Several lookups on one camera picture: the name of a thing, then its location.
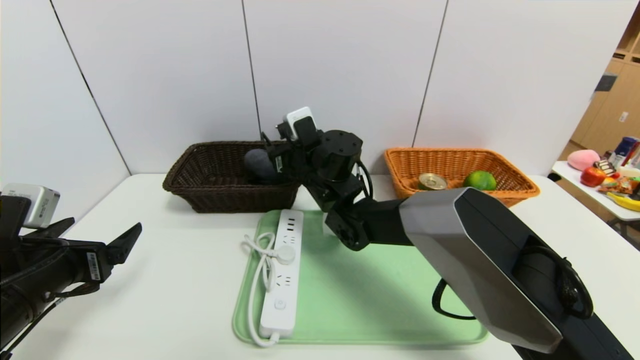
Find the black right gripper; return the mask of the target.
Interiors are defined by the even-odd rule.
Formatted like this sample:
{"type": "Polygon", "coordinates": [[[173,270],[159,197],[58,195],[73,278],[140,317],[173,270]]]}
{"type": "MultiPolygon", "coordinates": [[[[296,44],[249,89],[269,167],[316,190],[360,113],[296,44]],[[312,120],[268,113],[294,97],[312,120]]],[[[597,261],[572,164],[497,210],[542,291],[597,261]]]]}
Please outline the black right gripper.
{"type": "Polygon", "coordinates": [[[261,132],[261,139],[266,152],[270,152],[270,159],[277,173],[286,178],[299,179],[306,170],[306,151],[302,145],[291,142],[272,142],[265,132],[261,132]]]}

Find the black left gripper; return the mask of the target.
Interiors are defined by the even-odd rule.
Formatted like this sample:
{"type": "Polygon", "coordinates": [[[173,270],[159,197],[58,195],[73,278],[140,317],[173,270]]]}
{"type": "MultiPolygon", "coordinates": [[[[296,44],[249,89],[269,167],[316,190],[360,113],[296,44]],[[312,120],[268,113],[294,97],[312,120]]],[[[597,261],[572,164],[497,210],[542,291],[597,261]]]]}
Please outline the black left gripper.
{"type": "Polygon", "coordinates": [[[143,230],[138,222],[107,245],[60,238],[74,224],[75,218],[64,218],[25,235],[26,248],[18,253],[33,258],[5,282],[6,309],[41,309],[58,299],[96,292],[112,265],[125,264],[143,230]]]}

